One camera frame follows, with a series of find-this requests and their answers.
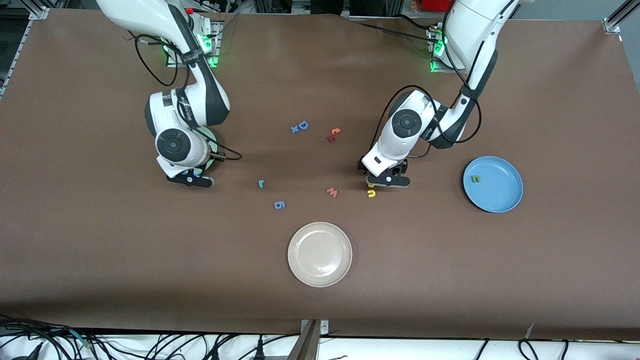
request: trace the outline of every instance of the white floor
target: white floor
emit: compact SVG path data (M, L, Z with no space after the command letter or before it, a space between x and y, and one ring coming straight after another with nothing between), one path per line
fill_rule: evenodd
M175 341L164 349L157 357L165 360L171 352L193 336L185 336ZM274 338L274 335L265 336L264 340ZM101 336L104 341L121 350L126 350L144 356L156 343L157 335L132 335L132 336ZM186 345L178 354L182 354L186 360L200 360L211 348L216 335L207 335L206 340L195 340ZM10 338L0 338L0 346ZM230 340L220 349L220 360L239 360L240 356L254 348L257 344L257 335L242 335ZM274 341L264 347L267 356L286 356L292 349L297 336ZM18 356L27 356L35 348L40 340L27 340L19 338L7 346L0 348L0 359L13 359ZM560 341L531 341L539 359L559 360L564 344ZM425 359L425 360L473 360L483 340L393 340L393 339L322 339L318 360L332 360L347 356L346 360L376 360L376 359ZM65 348L70 356L74 351L70 345ZM106 354L97 351L101 360L106 360ZM525 347L527 357L534 359L528 348ZM81 351L83 359L94 359L88 349ZM122 355L111 351L115 360L132 360L132 356ZM566 353L566 360L637 360L640 357L640 344L626 343L594 343L571 342ZM490 341L481 360L524 360L518 351L517 341ZM45 343L38 360L58 360L53 346Z

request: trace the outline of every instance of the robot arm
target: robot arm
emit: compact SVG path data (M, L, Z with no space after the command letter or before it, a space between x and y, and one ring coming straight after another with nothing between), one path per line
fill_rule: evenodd
M172 179L206 164L211 157L203 131L221 124L229 113L229 99L213 75L186 14L173 0L97 0L116 25L133 32L162 37L175 44L196 79L195 84L152 94L145 120L156 138L157 161Z
M452 51L453 64L448 57L442 61L448 66L461 65L467 69L468 87L462 86L451 108L435 101L424 91L414 90L400 95L378 141L362 158L363 165L372 174L367 178L368 183L407 187L408 178L398 175L406 170L404 159L419 138L436 149L452 147L460 140L475 101L495 66L498 34L517 5L517 0L455 2L445 29L445 46Z

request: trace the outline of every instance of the brown tablecloth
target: brown tablecloth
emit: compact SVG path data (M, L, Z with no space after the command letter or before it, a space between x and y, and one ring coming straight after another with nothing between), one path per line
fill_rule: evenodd
M521 338L535 322L537 338L637 337L640 97L599 22L509 21L478 135L411 160L412 185L374 198L356 163L388 98L418 84L448 104L460 88L429 73L425 42L333 15L240 15L215 69L232 109L214 131L244 158L201 189L154 159L143 107L163 88L125 35L81 10L31 29L0 101L4 310L86 327L294 332L328 318L339 334ZM170 78L160 49L143 54ZM522 175L513 211L466 198L461 174L483 155ZM329 288L287 265L315 221L353 246Z

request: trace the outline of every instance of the green led light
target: green led light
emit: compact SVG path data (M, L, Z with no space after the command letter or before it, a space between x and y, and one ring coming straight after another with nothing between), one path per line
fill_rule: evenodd
M211 50L211 42L207 41L204 42L204 40L207 40L207 37L198 34L198 41L200 42L200 47L204 50L204 51L209 51Z
M441 56L444 53L444 43L442 41L438 41L438 45L433 48L433 53L436 56Z
M210 67L217 67L218 66L218 58L219 56L213 56L210 58L207 58L207 62L209 63Z
M169 53L169 48L168 48L166 45L162 45L162 48L164 49L164 51L165 51L167 54Z

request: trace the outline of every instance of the beige plate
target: beige plate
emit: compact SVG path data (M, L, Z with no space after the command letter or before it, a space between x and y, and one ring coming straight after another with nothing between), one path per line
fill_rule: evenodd
M304 225L289 243L289 267L298 280L315 288L340 281L351 266L351 243L328 222Z

